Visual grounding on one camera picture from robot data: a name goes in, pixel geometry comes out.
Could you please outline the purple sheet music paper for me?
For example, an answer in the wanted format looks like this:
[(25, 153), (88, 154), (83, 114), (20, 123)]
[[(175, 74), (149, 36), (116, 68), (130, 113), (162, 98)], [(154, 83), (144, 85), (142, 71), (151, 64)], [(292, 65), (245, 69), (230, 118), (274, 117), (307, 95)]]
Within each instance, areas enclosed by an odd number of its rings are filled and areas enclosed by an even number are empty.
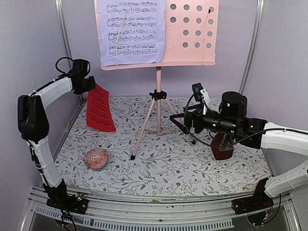
[(164, 0), (97, 1), (103, 66), (159, 63), (165, 51)]

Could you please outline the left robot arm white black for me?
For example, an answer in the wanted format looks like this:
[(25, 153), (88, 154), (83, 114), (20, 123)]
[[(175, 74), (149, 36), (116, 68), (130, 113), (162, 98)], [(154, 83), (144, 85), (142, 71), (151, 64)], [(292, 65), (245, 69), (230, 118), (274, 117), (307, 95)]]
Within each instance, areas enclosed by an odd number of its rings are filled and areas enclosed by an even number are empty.
[(17, 100), (17, 124), (21, 138), (28, 144), (31, 159), (44, 182), (44, 188), (51, 200), (61, 209), (71, 205), (66, 183), (57, 171), (49, 147), (49, 129), (46, 108), (66, 93), (81, 95), (95, 89), (95, 80), (89, 76), (90, 63), (84, 59), (72, 61), (68, 72), (60, 75), (30, 94), (21, 95)]

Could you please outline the red sheet music paper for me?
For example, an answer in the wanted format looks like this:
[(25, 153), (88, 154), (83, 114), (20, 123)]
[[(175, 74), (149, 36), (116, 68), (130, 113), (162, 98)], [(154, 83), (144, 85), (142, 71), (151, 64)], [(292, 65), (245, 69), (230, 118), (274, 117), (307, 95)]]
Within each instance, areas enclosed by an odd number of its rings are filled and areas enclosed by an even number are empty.
[(86, 124), (102, 132), (116, 132), (109, 106), (109, 92), (96, 84), (88, 93)]

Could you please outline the pink music stand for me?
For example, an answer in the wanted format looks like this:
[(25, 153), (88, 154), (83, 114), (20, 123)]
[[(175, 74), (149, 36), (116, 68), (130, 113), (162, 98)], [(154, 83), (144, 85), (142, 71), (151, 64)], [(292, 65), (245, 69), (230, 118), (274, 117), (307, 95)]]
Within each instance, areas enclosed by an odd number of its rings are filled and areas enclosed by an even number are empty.
[(97, 0), (94, 3), (102, 70), (154, 67), (151, 110), (165, 99), (162, 67), (214, 65), (217, 0)]

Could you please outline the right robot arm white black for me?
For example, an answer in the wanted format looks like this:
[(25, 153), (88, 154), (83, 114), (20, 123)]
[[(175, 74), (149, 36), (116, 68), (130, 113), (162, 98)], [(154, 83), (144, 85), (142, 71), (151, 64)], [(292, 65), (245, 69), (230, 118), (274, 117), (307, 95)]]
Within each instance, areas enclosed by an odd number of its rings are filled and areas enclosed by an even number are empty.
[(195, 135), (204, 129), (228, 136), (227, 142), (219, 141), (217, 145), (202, 143), (213, 150), (223, 152), (239, 143), (254, 149), (275, 149), (308, 155), (306, 131), (279, 126), (263, 119), (247, 118), (247, 98), (237, 92), (222, 94), (218, 112), (208, 106), (206, 89), (194, 90), (191, 98), (198, 104), (186, 105), (183, 113), (171, 115), (170, 120), (195, 140)]

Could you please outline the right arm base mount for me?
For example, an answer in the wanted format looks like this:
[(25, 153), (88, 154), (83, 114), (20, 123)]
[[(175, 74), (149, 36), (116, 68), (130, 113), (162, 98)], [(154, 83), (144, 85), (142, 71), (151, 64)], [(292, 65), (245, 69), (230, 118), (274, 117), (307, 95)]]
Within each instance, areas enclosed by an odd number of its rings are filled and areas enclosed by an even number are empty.
[(231, 207), (236, 215), (250, 213), (265, 208), (270, 208), (274, 205), (273, 200), (264, 192), (264, 187), (257, 187), (253, 195), (242, 199), (235, 199), (231, 203)]

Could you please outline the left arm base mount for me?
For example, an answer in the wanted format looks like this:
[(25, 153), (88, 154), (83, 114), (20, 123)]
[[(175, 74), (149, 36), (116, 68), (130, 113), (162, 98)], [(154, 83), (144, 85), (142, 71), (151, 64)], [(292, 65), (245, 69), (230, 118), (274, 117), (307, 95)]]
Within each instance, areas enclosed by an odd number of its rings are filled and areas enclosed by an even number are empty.
[(46, 204), (50, 207), (57, 209), (62, 209), (67, 212), (73, 212), (78, 214), (86, 214), (89, 200), (81, 199), (79, 200), (75, 196), (69, 196), (68, 194), (53, 194), (49, 196)]

